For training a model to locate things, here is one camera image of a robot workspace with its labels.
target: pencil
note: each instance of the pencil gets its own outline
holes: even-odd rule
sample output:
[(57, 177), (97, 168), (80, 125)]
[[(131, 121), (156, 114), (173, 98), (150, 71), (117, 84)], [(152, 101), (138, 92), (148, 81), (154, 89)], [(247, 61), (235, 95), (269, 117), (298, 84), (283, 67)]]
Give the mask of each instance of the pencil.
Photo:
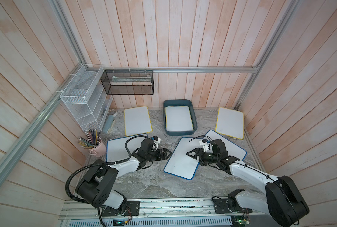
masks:
[(96, 145), (98, 145), (98, 134), (97, 134), (97, 130), (96, 130)]

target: black cable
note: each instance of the black cable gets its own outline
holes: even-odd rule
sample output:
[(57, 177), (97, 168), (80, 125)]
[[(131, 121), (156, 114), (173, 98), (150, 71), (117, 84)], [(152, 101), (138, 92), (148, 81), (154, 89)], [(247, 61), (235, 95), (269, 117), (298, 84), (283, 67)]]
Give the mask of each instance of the black cable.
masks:
[(138, 151), (138, 150), (139, 150), (139, 148), (135, 149), (134, 152), (132, 152), (132, 154), (135, 153), (135, 152)]
[(221, 170), (221, 169), (219, 169), (219, 168), (216, 167), (216, 166), (211, 166), (210, 164), (208, 164), (208, 166), (213, 167), (213, 168), (216, 168), (217, 170)]
[(126, 143), (124, 144), (124, 147), (126, 148), (126, 150), (127, 150), (127, 152), (128, 152), (128, 157), (129, 157), (129, 158), (131, 157), (131, 152), (129, 151), (129, 149), (128, 149), (128, 147), (127, 147), (127, 143), (128, 143), (129, 141), (131, 141), (132, 139), (137, 138), (137, 137), (144, 137), (144, 138), (149, 139), (149, 138), (148, 138), (147, 136), (145, 136), (145, 135), (137, 135), (137, 136), (134, 136), (134, 137), (129, 138), (129, 139), (126, 141)]
[(233, 163), (235, 163), (235, 164), (239, 164), (239, 165), (241, 165), (241, 166), (244, 166), (244, 167), (246, 167), (246, 168), (249, 168), (249, 169), (252, 169), (252, 170), (255, 170), (255, 171), (257, 171), (257, 172), (259, 172), (259, 173), (261, 173), (261, 174), (263, 174), (264, 176), (266, 176), (267, 178), (269, 178), (269, 179), (271, 179), (272, 181), (273, 181), (273, 183), (275, 183), (277, 186), (278, 186), (278, 188), (281, 190), (281, 192), (282, 192), (282, 194), (284, 194), (284, 196), (286, 197), (286, 199), (287, 199), (287, 201), (289, 202), (289, 204), (291, 205), (291, 207), (292, 207), (292, 209), (293, 209), (293, 212), (294, 212), (294, 214), (296, 215), (296, 219), (297, 219), (297, 224), (293, 224), (293, 225), (299, 225), (300, 224), (300, 220), (298, 219), (298, 216), (297, 216), (297, 213), (296, 213), (296, 210), (294, 209), (294, 207), (293, 207), (293, 205), (292, 205), (292, 203), (291, 203), (291, 201), (289, 200), (289, 198), (287, 197), (287, 195), (286, 195), (286, 193), (284, 193), (284, 191), (282, 190), (282, 188), (277, 184), (277, 182), (275, 182), (275, 180), (273, 180), (270, 176), (269, 176), (269, 174), (268, 175), (265, 175), (264, 173), (262, 173), (261, 171), (259, 171), (259, 170), (256, 170), (256, 169), (254, 169), (254, 168), (251, 168), (250, 166), (247, 166), (247, 164), (245, 164), (245, 165), (243, 165), (243, 164), (241, 164), (241, 163), (237, 163), (237, 162), (233, 162)]
[(191, 140), (189, 140), (189, 142), (191, 142), (192, 140), (197, 139), (198, 137), (201, 137), (201, 136), (206, 137), (206, 138), (210, 139), (210, 141), (212, 141), (212, 138), (208, 137), (207, 135), (199, 135), (199, 136), (197, 136), (197, 137), (192, 138)]
[(99, 217), (99, 221), (101, 222), (102, 226), (103, 226), (103, 227), (107, 227), (107, 226), (104, 224), (103, 220), (102, 220), (102, 216), (101, 216), (101, 214), (100, 214), (100, 209), (99, 209), (99, 207), (98, 207), (98, 217)]

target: pencil holder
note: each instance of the pencil holder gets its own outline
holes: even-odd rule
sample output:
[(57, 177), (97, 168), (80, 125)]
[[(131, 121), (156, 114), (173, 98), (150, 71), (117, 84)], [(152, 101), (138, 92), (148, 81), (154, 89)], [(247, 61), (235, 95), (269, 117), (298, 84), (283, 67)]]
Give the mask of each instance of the pencil holder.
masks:
[(96, 148), (89, 149), (89, 151), (90, 151), (89, 154), (94, 155), (96, 157), (101, 157), (106, 153), (107, 148), (105, 144), (102, 143), (102, 139), (99, 139), (99, 145)]

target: marble tabletop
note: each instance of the marble tabletop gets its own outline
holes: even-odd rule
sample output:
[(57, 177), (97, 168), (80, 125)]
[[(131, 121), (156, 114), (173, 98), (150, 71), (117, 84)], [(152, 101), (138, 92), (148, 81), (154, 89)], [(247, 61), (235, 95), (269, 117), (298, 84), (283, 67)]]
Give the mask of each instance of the marble tabletop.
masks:
[[(170, 151), (174, 151), (182, 136), (169, 136), (165, 133), (162, 110), (149, 110), (149, 113), (153, 131), (148, 133), (148, 137), (158, 136), (161, 138), (159, 148), (167, 148)], [(208, 130), (215, 129), (217, 109), (195, 109), (195, 115), (198, 129), (188, 137), (205, 135)], [(110, 139), (125, 137), (123, 111), (119, 110), (115, 119), (116, 123), (110, 134), (102, 134), (104, 143), (107, 143)], [(247, 156), (244, 162), (256, 167), (248, 143), (245, 140), (226, 138), (246, 150)], [(96, 159), (98, 158), (92, 156), (89, 163), (94, 162)], [(192, 180), (167, 174), (163, 171), (166, 162), (154, 162), (148, 169), (131, 172), (117, 178), (113, 189), (127, 198), (136, 199), (227, 196), (228, 193), (238, 188), (259, 192), (256, 187), (248, 182), (210, 166), (198, 166), (198, 170)]]

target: wire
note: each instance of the wire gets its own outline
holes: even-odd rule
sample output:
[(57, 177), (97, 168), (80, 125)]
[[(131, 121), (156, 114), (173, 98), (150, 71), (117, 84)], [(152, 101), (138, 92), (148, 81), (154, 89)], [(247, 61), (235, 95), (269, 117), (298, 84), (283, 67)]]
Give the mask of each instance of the wire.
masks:
[(101, 214), (100, 214), (100, 209), (99, 209), (99, 207), (98, 207), (98, 217), (99, 217), (99, 221), (101, 222), (102, 226), (103, 226), (103, 227), (107, 227), (107, 226), (104, 224), (103, 220), (102, 220), (102, 216), (101, 216)]
[(213, 200), (213, 198), (218, 198), (218, 199), (221, 199), (221, 198), (220, 198), (220, 197), (217, 197), (217, 196), (213, 196), (213, 197), (211, 198), (211, 201), (214, 203), (214, 205), (219, 206), (218, 204), (216, 204), (216, 202)]
[(208, 166), (213, 167), (213, 168), (216, 168), (217, 170), (221, 170), (221, 169), (219, 169), (219, 168), (216, 167), (216, 166), (211, 166), (210, 164), (208, 164)]
[(137, 138), (137, 137), (144, 137), (144, 138), (149, 139), (149, 138), (148, 138), (147, 136), (145, 136), (145, 135), (137, 135), (137, 136), (134, 136), (134, 137), (129, 138), (129, 139), (126, 141), (126, 143), (124, 144), (124, 147), (126, 148), (126, 150), (127, 150), (127, 152), (128, 152), (128, 157), (129, 157), (129, 158), (131, 157), (131, 152), (129, 151), (129, 149), (128, 149), (128, 147), (127, 147), (127, 143), (128, 143), (129, 141), (131, 141), (132, 139)]
[(193, 141), (194, 139), (197, 139), (198, 137), (201, 137), (201, 136), (206, 137), (206, 138), (210, 139), (210, 141), (212, 141), (212, 138), (208, 137), (207, 135), (199, 135), (199, 136), (197, 136), (197, 137), (192, 138), (191, 140), (189, 140), (189, 142), (191, 142), (191, 141)]
[(254, 168), (251, 168), (250, 166), (247, 166), (246, 164), (245, 165), (243, 165), (243, 164), (241, 164), (241, 163), (237, 163), (237, 162), (233, 162), (233, 163), (235, 163), (235, 164), (239, 164), (239, 165), (241, 165), (241, 166), (244, 166), (244, 167), (246, 167), (246, 168), (249, 168), (249, 169), (252, 169), (252, 170), (255, 170), (255, 171), (257, 171), (257, 172), (259, 172), (259, 173), (261, 173), (261, 174), (263, 174), (264, 176), (266, 176), (267, 178), (269, 178), (269, 179), (271, 179), (272, 181), (273, 181), (273, 183), (275, 183), (277, 186), (278, 186), (278, 188), (281, 190), (281, 192), (282, 192), (282, 194), (284, 194), (284, 196), (286, 197), (286, 199), (287, 199), (287, 201), (289, 202), (289, 204), (291, 205), (291, 207), (292, 207), (292, 209), (293, 209), (293, 212), (294, 212), (294, 214), (296, 215), (296, 219), (297, 219), (297, 224), (293, 224), (293, 225), (299, 225), (300, 224), (300, 220), (298, 219), (298, 216), (297, 216), (297, 213), (296, 213), (296, 210), (294, 209), (294, 207), (293, 207), (293, 205), (292, 205), (292, 203), (291, 203), (291, 201), (289, 200), (289, 198), (287, 197), (287, 195), (286, 195), (286, 193), (284, 193), (284, 191), (282, 190), (282, 188), (277, 184), (277, 182), (275, 182), (275, 180), (273, 180), (270, 176), (269, 176), (269, 174), (268, 175), (265, 175), (264, 173), (262, 173), (261, 171), (259, 171), (259, 170), (256, 170), (256, 169), (254, 169)]

